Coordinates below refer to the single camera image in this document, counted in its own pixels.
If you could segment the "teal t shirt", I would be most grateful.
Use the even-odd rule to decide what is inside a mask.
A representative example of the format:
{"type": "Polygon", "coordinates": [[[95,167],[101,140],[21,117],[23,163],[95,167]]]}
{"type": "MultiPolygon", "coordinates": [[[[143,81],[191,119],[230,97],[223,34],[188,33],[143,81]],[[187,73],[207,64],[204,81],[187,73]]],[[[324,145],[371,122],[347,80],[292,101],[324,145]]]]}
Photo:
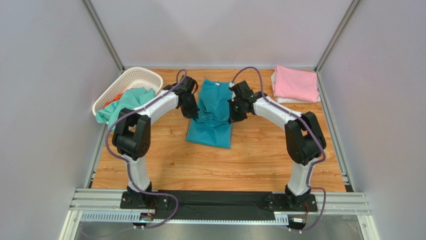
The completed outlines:
{"type": "Polygon", "coordinates": [[[230,149],[232,125],[228,82],[205,79],[198,93],[198,118],[191,120],[186,140],[191,143],[230,149]]]}

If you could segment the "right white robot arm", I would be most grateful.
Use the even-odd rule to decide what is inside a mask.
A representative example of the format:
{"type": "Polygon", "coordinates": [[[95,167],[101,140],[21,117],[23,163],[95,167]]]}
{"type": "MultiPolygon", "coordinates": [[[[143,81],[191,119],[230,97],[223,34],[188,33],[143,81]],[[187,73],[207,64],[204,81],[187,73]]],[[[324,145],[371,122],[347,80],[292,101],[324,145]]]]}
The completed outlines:
{"type": "Polygon", "coordinates": [[[293,161],[285,194],[293,202],[305,200],[311,192],[310,178],[314,162],[324,156],[327,146],[318,119],[313,112],[293,111],[261,91],[255,93],[246,81],[230,83],[229,122],[247,119],[251,113],[274,123],[285,132],[287,153],[293,161]]]}

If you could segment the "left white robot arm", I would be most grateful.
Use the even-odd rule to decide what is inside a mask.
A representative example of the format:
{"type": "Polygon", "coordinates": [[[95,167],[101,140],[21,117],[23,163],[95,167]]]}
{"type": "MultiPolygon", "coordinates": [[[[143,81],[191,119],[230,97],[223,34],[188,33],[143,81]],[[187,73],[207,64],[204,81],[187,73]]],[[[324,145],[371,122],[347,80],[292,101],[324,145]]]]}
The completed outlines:
{"type": "Polygon", "coordinates": [[[180,109],[186,119],[197,119],[199,108],[194,93],[197,81],[189,76],[166,86],[158,96],[134,110],[124,108],[115,122],[112,144],[126,163],[126,196],[147,205],[154,197],[148,177],[146,155],[151,146],[152,125],[173,109],[180,109]]]}

